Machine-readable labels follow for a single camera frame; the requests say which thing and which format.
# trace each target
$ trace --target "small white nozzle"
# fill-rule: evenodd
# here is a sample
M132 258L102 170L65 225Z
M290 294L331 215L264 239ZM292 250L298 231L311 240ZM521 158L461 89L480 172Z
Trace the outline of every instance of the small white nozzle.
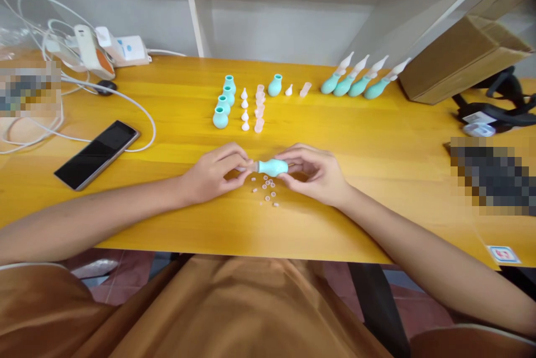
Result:
M365 68L365 65L367 64L367 59L369 58L369 56L370 55L365 56L363 59L361 59L361 61L357 63L356 66L354 66L354 68L350 72L350 75L349 75L350 77L355 79L357 75L359 75L359 72Z
M353 56L353 51L349 54L349 56L347 56L341 61L335 73L338 73L341 76L344 73L346 73L346 68L350 66L350 61L352 60L352 56Z
M406 65L411 61L411 58L407 58L404 62L401 64L398 64L395 66L389 73L387 73L386 79L394 82L400 73L406 68Z
M379 60L374 65L372 65L372 67L367 72L367 76L370 77L371 79L378 76L378 71L384 67L384 63L388 57L389 57L388 55L385 55L385 57L382 60Z

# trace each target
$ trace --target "white device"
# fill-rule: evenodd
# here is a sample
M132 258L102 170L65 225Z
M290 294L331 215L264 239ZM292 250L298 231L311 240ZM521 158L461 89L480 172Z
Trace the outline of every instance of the white device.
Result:
M85 72L88 70L82 63L79 55L74 50L69 49L58 36L50 36L45 42L45 47L48 52L61 59L69 69L76 72Z
M96 27L99 45L113 58L116 68L148 65L152 58L140 36L115 38L106 27Z
M95 41L91 28L86 25L76 25L74 33L80 49L80 58L85 67L102 79L115 78L113 66L106 58L104 50Z

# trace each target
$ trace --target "wooden table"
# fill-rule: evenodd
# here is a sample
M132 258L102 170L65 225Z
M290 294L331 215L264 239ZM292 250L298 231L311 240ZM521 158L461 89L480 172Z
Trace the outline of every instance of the wooden table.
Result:
M332 71L326 66L169 56L156 56L148 66L121 68L115 82L153 115L156 142L146 151L123 154L82 194L180 175L203 153L230 141L261 160L304 142L333 151L353 185L488 266L497 268L484 244L511 246L522 265L536 266L534 218L480 215L451 176L449 155L442 143L463 136L451 115L456 110L452 101L434 107L408 102L396 83L373 101L322 95L319 87ZM294 83L294 94L268 97L263 132L243 132L242 89L246 87L250 95L248 113L253 127L256 87L261 83L267 87L275 73L283 75L284 89ZM212 125L212 114L226 74L235 77L238 101L228 127L218 130ZM299 90L307 81L313 87L307 97L300 98ZM80 91L64 99L64 134L92 139L119 119L141 131L135 146L145 144L151 136L143 113L119 97ZM519 141L534 136L535 130L525 128L496 138ZM31 124L20 122L13 138L24 140L36 133L39 131ZM0 226L79 196L52 173L84 145L54 137L32 151L0 156ZM277 179L273 190L279 207L264 202L266 192L260 189L261 176L256 176L257 182L248 180L237 191L139 223L100 246L390 262L345 216L287 190ZM253 193L254 187L259 192ZM419 245L415 245L415 253L419 253Z

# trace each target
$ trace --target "person's right hand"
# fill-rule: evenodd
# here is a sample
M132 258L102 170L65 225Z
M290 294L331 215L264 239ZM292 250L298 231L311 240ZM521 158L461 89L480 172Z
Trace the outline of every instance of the person's right hand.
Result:
M296 143L275 158L289 164L289 174L301 171L309 177L302 182L289 174L278 176L295 192L337 208L342 207L352 194L354 188L346 182L337 159L330 151Z

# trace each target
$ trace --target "nasal aspirator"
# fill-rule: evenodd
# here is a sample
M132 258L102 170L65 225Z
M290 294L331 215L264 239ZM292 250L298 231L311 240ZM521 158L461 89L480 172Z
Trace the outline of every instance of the nasal aspirator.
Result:
M333 73L333 75L327 79L324 84L322 84L322 87L320 88L320 91L322 94L329 94L333 90L335 90L335 87L337 86L337 83L341 76L346 73L346 68L350 66L350 61L352 60L353 51L342 60L342 62L339 64L339 67Z
M365 94L363 95L366 99L374 99L378 97L381 93L384 92L385 87L391 83L397 80L398 75L402 73L408 62L411 60L411 58L407 58L404 62L401 64L395 66L385 77L383 77L379 82L376 84L373 84L369 88L367 88L367 91L365 91Z
M350 74L346 76L342 82L337 84L335 90L333 91L335 96L340 97L348 93L348 90L350 90L350 86L356 79L357 75L359 75L359 73L365 68L369 56L370 55L365 56L360 62L358 62Z
M384 63L387 60L389 56L385 55L385 57L378 62L376 62L372 67L368 70L368 72L361 78L361 80L357 83L355 83L348 92L348 95L350 97L357 97L359 96L363 91L365 91L365 88L369 84L369 82L378 76L378 71L384 67Z

